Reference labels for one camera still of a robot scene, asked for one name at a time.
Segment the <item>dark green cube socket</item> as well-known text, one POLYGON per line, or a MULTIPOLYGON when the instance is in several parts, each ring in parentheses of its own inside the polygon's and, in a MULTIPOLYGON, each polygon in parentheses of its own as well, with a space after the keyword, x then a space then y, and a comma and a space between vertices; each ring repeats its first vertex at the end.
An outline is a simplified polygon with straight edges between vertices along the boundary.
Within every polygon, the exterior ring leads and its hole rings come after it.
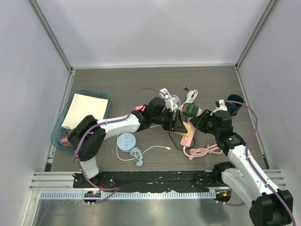
POLYGON ((200 116, 202 113, 202 109, 196 106, 193 103, 184 103, 181 108, 181 114, 190 117, 196 118, 200 116))

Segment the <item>pink power strip with cable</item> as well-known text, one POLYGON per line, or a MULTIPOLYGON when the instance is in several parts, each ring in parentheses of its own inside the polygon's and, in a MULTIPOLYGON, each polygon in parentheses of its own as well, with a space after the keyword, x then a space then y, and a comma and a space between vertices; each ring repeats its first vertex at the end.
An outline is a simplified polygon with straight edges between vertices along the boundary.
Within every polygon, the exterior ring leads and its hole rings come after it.
POLYGON ((182 139, 180 141, 183 153, 188 157, 190 161, 198 157, 204 157, 207 154, 222 154, 222 150, 220 150, 217 145, 207 145, 205 148, 191 148, 188 153, 187 151, 194 138, 195 130, 196 129, 191 125, 190 135, 188 137, 182 136, 182 139))

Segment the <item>white power strip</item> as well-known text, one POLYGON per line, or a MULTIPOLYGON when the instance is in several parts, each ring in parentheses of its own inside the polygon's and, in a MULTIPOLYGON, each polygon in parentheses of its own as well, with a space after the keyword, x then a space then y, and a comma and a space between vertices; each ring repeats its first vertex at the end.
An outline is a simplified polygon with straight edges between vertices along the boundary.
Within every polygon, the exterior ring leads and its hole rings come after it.
POLYGON ((164 101, 169 99, 172 95, 168 92, 166 88, 163 88, 159 91, 159 96, 162 98, 164 101))

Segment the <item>pink square plug adapter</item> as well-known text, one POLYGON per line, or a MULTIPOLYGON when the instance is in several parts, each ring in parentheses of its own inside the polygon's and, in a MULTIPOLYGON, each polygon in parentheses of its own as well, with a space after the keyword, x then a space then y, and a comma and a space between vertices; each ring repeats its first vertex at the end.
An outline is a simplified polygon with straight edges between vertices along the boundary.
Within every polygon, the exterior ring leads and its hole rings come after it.
POLYGON ((146 105, 136 106, 136 107, 135 107, 135 110, 136 110, 136 111, 144 111, 145 107, 146 107, 146 105))

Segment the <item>round blue power socket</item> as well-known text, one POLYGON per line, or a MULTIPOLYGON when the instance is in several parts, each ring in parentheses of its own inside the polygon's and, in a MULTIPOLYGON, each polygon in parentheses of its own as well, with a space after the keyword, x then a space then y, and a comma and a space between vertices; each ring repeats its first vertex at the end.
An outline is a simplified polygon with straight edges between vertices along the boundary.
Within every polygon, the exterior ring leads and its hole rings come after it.
POLYGON ((123 133, 117 137, 116 155, 121 161, 135 160, 135 165, 141 167, 143 165, 143 154, 137 147, 136 138, 131 133, 123 133), (119 157, 118 150, 129 153, 132 159, 122 159, 119 157))

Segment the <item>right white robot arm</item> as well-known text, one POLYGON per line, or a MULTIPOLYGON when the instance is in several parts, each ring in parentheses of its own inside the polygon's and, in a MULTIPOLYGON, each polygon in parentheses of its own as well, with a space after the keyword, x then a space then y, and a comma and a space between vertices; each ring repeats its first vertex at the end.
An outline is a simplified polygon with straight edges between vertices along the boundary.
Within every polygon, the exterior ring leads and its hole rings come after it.
POLYGON ((255 226, 296 225, 293 196, 288 190, 281 190, 254 160, 244 139, 233 131, 228 111, 205 110, 190 122, 199 131, 213 135, 229 158, 212 174, 213 182, 218 186, 227 184, 235 191, 248 207, 255 226))

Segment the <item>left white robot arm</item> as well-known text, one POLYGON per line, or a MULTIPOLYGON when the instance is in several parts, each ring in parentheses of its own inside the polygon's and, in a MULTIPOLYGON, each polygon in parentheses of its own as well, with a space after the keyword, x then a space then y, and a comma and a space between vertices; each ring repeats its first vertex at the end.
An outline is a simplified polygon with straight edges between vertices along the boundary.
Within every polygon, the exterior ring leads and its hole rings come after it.
POLYGON ((86 116, 67 136, 75 152, 74 160, 78 161, 85 175, 84 183, 91 188, 99 185, 100 170, 95 156, 104 140, 123 133, 143 131, 152 124, 160 125, 166 131, 187 133, 180 110, 173 112, 159 97, 125 116, 102 120, 97 120, 92 115, 86 116))

